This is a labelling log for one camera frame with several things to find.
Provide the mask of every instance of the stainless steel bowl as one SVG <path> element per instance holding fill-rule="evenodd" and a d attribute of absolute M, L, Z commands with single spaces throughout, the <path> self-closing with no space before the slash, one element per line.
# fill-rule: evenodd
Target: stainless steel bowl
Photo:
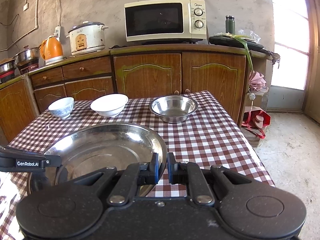
<path fill-rule="evenodd" d="M 15 69 L 14 59 L 0 65 L 0 74 Z"/>
<path fill-rule="evenodd" d="M 165 96 L 150 103 L 151 112 L 168 123 L 179 123 L 189 118 L 198 109 L 198 104 L 183 96 Z"/>
<path fill-rule="evenodd" d="M 13 58 L 16 62 L 18 69 L 20 70 L 22 66 L 39 61 L 40 51 L 38 47 L 29 49 L 28 46 L 24 46 L 24 50 L 16 54 Z"/>
<path fill-rule="evenodd" d="M 125 170 L 131 163 L 150 162 L 153 153 L 158 153 L 160 178 L 167 161 L 167 146 L 160 135 L 134 123 L 94 125 L 75 131 L 49 146 L 44 154 L 60 155 L 62 166 L 58 169 L 47 167 L 45 174 L 30 173 L 27 191 L 31 194 L 108 166 Z M 145 196 L 153 187 L 142 186 L 140 196 Z"/>

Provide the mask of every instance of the rice cooker lid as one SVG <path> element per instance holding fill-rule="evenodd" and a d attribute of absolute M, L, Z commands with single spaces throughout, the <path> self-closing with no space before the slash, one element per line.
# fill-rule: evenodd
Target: rice cooker lid
<path fill-rule="evenodd" d="M 79 28 L 82 28 L 82 27 L 85 27 L 85 26 L 89 26 L 89 25 L 104 25 L 104 23 L 85 21 L 85 22 L 83 22 L 82 24 L 80 24 L 80 25 L 78 25 L 78 26 L 73 26 L 73 27 L 71 28 L 71 30 L 68 31 L 68 33 L 70 33 L 71 31 L 74 31 L 74 30 L 76 30 L 76 29 L 79 29 Z"/>

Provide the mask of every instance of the white bowl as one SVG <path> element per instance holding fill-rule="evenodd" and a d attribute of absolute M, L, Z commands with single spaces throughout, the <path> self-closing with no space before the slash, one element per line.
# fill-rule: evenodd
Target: white bowl
<path fill-rule="evenodd" d="M 111 94 L 94 100 L 90 107 L 104 117 L 115 117 L 124 109 L 128 97 L 123 94 Z"/>
<path fill-rule="evenodd" d="M 49 105 L 48 109 L 55 117 L 66 119 L 73 110 L 74 101 L 73 98 L 61 98 Z"/>

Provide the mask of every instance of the checkered tablecloth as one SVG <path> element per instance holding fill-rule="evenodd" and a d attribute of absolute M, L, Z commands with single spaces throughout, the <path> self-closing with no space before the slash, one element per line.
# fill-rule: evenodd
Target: checkered tablecloth
<path fill-rule="evenodd" d="M 248 143 L 236 123 L 208 91 L 186 95 L 197 101 L 199 108 L 185 122 L 170 124 L 150 112 L 153 98 L 130 99 L 124 110 L 114 118 L 105 118 L 90 109 L 91 101 L 77 101 L 70 117 L 60 120 L 48 110 L 31 122 L 9 146 L 43 152 L 60 138 L 76 130 L 105 122 L 131 122 L 156 131 L 165 141 L 168 152 L 174 152 L 177 161 L 196 162 L 201 168 L 211 165 L 238 171 L 273 185 L 269 173 Z M 15 219 L 16 203 L 27 195 L 27 173 L 0 175 L 0 234 L 1 239 L 22 239 Z M 148 196 L 184 196 L 183 185 L 170 185 L 168 172 Z"/>

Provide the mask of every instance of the red bag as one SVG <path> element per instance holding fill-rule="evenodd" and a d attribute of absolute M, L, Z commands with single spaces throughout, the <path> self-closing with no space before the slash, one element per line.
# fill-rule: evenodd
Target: red bag
<path fill-rule="evenodd" d="M 241 126 L 261 139 L 266 137 L 262 128 L 270 124 L 271 116 L 260 107 L 246 106 Z"/>

